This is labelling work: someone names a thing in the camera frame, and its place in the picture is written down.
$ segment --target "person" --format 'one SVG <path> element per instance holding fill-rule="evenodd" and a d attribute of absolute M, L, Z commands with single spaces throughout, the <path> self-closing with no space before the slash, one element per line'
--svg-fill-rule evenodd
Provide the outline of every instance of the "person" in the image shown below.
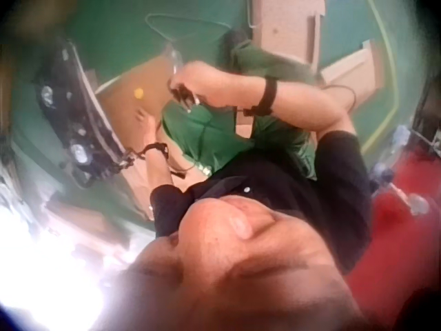
<path fill-rule="evenodd" d="M 181 192 L 154 118 L 140 114 L 157 238 L 116 282 L 96 330 L 363 329 L 343 275 L 369 244 L 369 181 L 331 89 L 198 61 L 171 78 L 182 86 L 215 108 L 315 132 L 316 180 L 283 150 L 253 149 Z"/>

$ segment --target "wristwatch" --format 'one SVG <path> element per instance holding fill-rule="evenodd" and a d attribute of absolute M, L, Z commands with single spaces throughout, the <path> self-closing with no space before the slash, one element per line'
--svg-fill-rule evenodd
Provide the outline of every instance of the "wristwatch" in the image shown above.
<path fill-rule="evenodd" d="M 277 94 L 277 79 L 274 77 L 265 77 L 265 91 L 262 99 L 257 106 L 252 106 L 251 109 L 244 109 L 245 116 L 267 116 L 272 113 L 274 99 Z"/>
<path fill-rule="evenodd" d="M 160 150 L 164 154 L 164 157 L 168 159 L 168 146 L 166 143 L 150 143 L 147 146 L 145 146 L 142 152 L 139 154 L 141 154 L 144 157 L 144 154 L 148 150 L 153 150 L 153 149 Z"/>

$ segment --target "bright light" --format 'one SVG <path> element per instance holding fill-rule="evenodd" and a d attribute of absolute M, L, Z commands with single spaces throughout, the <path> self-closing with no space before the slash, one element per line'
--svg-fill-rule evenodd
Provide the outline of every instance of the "bright light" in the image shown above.
<path fill-rule="evenodd" d="M 98 317 L 102 295 L 72 245 L 45 233 L 33 243 L 25 226 L 0 208 L 0 301 L 29 310 L 51 331 L 88 330 Z"/>

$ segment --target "hand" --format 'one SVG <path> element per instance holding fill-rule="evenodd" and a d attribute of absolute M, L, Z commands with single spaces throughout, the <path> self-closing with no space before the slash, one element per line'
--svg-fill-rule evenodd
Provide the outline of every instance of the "hand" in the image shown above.
<path fill-rule="evenodd" d="M 184 85 L 207 105 L 217 108 L 234 106 L 229 102 L 234 77 L 204 62 L 195 61 L 186 64 L 172 77 L 170 88 Z"/>
<path fill-rule="evenodd" d="M 136 110 L 136 119 L 144 133 L 144 145 L 156 143 L 156 119 L 142 108 Z"/>

